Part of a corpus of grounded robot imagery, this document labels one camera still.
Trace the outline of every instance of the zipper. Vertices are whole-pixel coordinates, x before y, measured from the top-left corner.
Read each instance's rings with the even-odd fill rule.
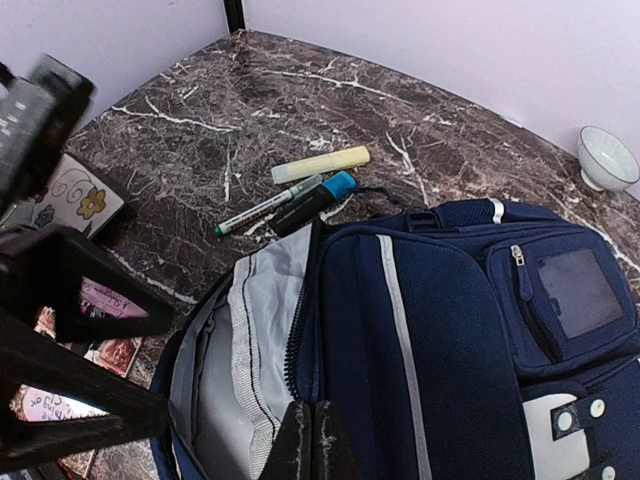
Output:
[[[287,340],[287,349],[284,357],[284,380],[289,389],[289,393],[296,402],[302,400],[302,396],[298,390],[298,357],[300,356],[300,347],[302,345],[302,337],[306,321],[309,318],[313,299],[313,279],[316,274],[316,267],[319,260],[322,221],[316,217],[311,226],[309,239],[309,254],[307,257],[307,267],[302,281],[300,295],[298,295],[298,303],[293,314],[291,330],[289,330],[289,338]]]
[[[516,282],[517,303],[524,323],[527,325],[531,336],[545,356],[552,363],[561,362],[563,355],[560,345],[548,327],[540,322],[539,315],[533,304],[533,286],[531,285],[531,278],[529,277],[529,270],[527,269],[527,260],[522,248],[519,245],[512,245],[511,256],[515,262],[518,279]]]

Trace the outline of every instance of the yellow flower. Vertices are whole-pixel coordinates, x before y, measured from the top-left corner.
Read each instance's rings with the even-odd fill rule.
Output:
[[[80,203],[80,208],[76,212],[79,216],[84,218],[85,220],[89,220],[96,213],[100,213],[107,206],[104,201],[104,197],[107,195],[107,192],[104,190],[98,190],[93,187],[91,191],[87,194],[85,198],[82,199]]]

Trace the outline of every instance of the backpack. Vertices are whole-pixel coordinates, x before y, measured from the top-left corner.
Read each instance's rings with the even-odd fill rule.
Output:
[[[187,479],[259,478],[291,402],[330,401],[367,479],[638,478],[637,320],[604,239],[543,207],[316,219],[171,338],[154,458],[163,480],[174,458]]]

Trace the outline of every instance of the zipper pull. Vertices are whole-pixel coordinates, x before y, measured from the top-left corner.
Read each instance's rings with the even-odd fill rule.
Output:
[[[518,290],[520,298],[528,302],[533,298],[533,287],[531,286],[531,279],[529,278],[527,261],[524,258],[524,253],[520,245],[513,245],[511,247],[511,256],[516,261],[516,268],[518,270]]]

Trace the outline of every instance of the marble countertop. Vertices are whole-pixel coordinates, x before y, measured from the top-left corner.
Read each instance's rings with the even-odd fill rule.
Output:
[[[369,62],[244,32],[177,63],[79,131],[70,153],[119,182],[128,207],[98,243],[180,317],[236,260],[274,239],[262,223],[217,240],[218,222],[274,195],[271,167],[366,145],[355,176],[407,204],[475,197],[551,207],[611,244],[640,298],[640,204],[596,193],[577,161],[451,93]],[[394,212],[351,197],[327,221]],[[148,385],[166,337],[130,378]],[[156,478],[146,442],[99,452],[92,478]]]

